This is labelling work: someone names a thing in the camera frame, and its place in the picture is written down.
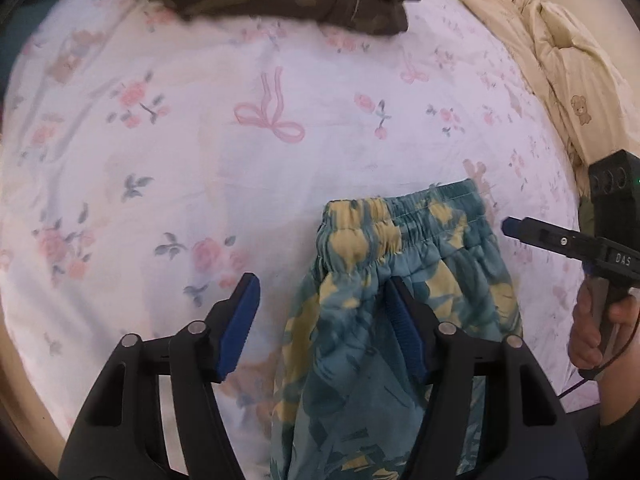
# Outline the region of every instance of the pink bow print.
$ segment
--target pink bow print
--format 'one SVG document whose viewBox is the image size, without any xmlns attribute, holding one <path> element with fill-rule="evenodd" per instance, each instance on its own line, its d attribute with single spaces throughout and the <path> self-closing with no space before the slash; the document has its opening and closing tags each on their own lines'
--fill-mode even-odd
<svg viewBox="0 0 640 480">
<path fill-rule="evenodd" d="M 271 103 L 271 88 L 267 82 L 267 75 L 262 72 L 262 88 L 264 96 L 260 102 L 260 108 L 251 103 L 241 103 L 234 108 L 234 114 L 238 123 L 244 126 L 257 126 L 258 128 L 266 128 L 271 130 L 273 134 L 283 142 L 295 144 L 305 138 L 305 129 L 298 123 L 292 121 L 280 121 L 282 111 L 284 110 L 284 97 L 280 87 L 280 76 L 282 75 L 282 67 L 276 67 L 275 72 L 275 91 L 278 103 L 273 117 L 268 117 L 268 106 Z"/>
<path fill-rule="evenodd" d="M 406 72 L 402 72 L 400 74 L 400 78 L 402 79 L 402 81 L 410 85 L 416 80 L 422 81 L 423 83 L 426 83 L 429 80 L 428 75 L 426 75 L 424 72 L 418 72 L 415 69 L 415 66 L 412 63 L 412 55 L 407 54 L 404 48 L 402 49 L 402 58 L 404 59 L 404 65 L 406 66 L 407 70 Z"/>
</svg>

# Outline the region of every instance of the bed sheet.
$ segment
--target bed sheet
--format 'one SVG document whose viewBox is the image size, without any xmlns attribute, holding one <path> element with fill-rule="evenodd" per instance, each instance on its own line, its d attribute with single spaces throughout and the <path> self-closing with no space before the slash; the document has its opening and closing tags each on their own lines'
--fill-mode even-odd
<svg viewBox="0 0 640 480">
<path fill-rule="evenodd" d="M 409 31 L 393 38 L 183 23 L 147 0 L 52 10 L 5 101 L 0 291 L 63 436 L 123 334 L 175 333 L 248 270 L 260 309 L 215 391 L 247 478 L 268 475 L 274 368 L 322 207 L 464 178 L 498 233 L 526 341 L 564 386 L 580 266 L 498 231 L 505 216 L 577 227 L 566 153 L 516 63 L 459 1 L 406 10 Z M 183 468 L 175 431 L 167 441 Z"/>
</svg>

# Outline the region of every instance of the elastic waistband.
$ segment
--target elastic waistband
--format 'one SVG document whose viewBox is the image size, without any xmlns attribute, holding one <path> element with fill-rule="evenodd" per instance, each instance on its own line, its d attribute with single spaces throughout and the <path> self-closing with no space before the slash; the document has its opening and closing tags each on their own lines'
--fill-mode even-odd
<svg viewBox="0 0 640 480">
<path fill-rule="evenodd" d="M 463 180 L 395 198 L 329 202 L 317 248 L 325 270 L 350 273 L 418 244 L 444 257 L 491 234 L 476 184 Z"/>
</svg>

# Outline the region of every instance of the silver bolt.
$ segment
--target silver bolt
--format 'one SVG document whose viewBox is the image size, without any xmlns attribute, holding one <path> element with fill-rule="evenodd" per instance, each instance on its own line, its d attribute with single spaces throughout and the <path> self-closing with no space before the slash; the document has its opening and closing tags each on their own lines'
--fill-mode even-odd
<svg viewBox="0 0 640 480">
<path fill-rule="evenodd" d="M 507 337 L 507 345 L 509 345 L 511 348 L 521 348 L 522 338 L 516 335 L 510 335 Z"/>
<path fill-rule="evenodd" d="M 120 340 L 120 344 L 126 348 L 135 345 L 138 342 L 138 334 L 127 334 Z"/>
<path fill-rule="evenodd" d="M 444 321 L 438 325 L 438 330 L 444 335 L 454 335 L 456 333 L 456 326 L 449 321 Z"/>
<path fill-rule="evenodd" d="M 192 334 L 202 334 L 207 329 L 207 324 L 204 321 L 191 321 L 187 330 Z"/>
</svg>

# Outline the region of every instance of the patterned shorts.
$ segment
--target patterned shorts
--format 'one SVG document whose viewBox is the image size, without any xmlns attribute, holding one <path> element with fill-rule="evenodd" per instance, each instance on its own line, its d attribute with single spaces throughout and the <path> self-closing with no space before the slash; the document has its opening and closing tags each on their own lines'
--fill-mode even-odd
<svg viewBox="0 0 640 480">
<path fill-rule="evenodd" d="M 511 279 L 471 180 L 324 209 L 318 257 L 285 328 L 276 375 L 273 480 L 396 480 L 426 406 L 381 303 L 401 276 L 440 320 L 501 340 L 522 334 Z M 484 383 L 474 380 L 459 472 L 478 454 Z"/>
</svg>

